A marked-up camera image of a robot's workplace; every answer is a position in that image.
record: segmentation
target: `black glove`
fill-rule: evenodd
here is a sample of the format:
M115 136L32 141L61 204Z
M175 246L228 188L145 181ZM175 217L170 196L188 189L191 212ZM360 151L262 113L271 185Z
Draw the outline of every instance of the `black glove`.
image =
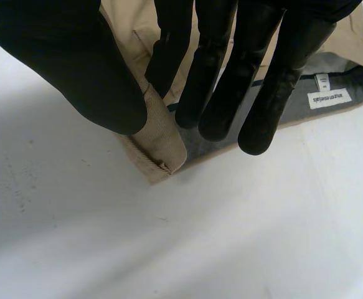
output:
M350 14L360 2L196 0L200 39L176 111L179 126L185 129L199 126L202 137L209 141L220 141L227 136L283 19L271 66L238 139L241 149L249 154L266 151L308 58L332 33L335 22ZM156 0L155 4L162 34L155 44L146 78L165 96L188 46L192 1ZM212 94L237 6L232 54ZM172 20L183 24L184 29L177 32L174 28L180 27L174 27Z

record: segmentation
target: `white label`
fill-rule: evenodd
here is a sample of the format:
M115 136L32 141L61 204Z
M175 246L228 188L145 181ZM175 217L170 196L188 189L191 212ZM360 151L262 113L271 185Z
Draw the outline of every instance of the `white label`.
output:
M320 92L328 92L331 90L331 82L328 74L317 74L316 83Z
M331 90L329 92L308 93L307 96L311 109L329 107L352 101L349 92L345 88Z

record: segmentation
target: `gloved finger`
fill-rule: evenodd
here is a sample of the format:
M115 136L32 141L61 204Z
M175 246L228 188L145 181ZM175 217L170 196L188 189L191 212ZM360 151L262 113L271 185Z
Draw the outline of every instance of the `gloved finger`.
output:
M267 75L238 137L244 152L259 155L269 148L304 66L335 28L299 11L285 13Z
M154 0L161 37L145 77L164 98L188 50L194 0Z
M84 117L132 135L146 123L144 97L99 7L100 0L0 0L0 46Z
M221 141L228 135L284 11L262 0L239 0L230 60L199 123L206 140Z
M196 0L199 46L176 111L182 128L198 125L227 50L237 0Z

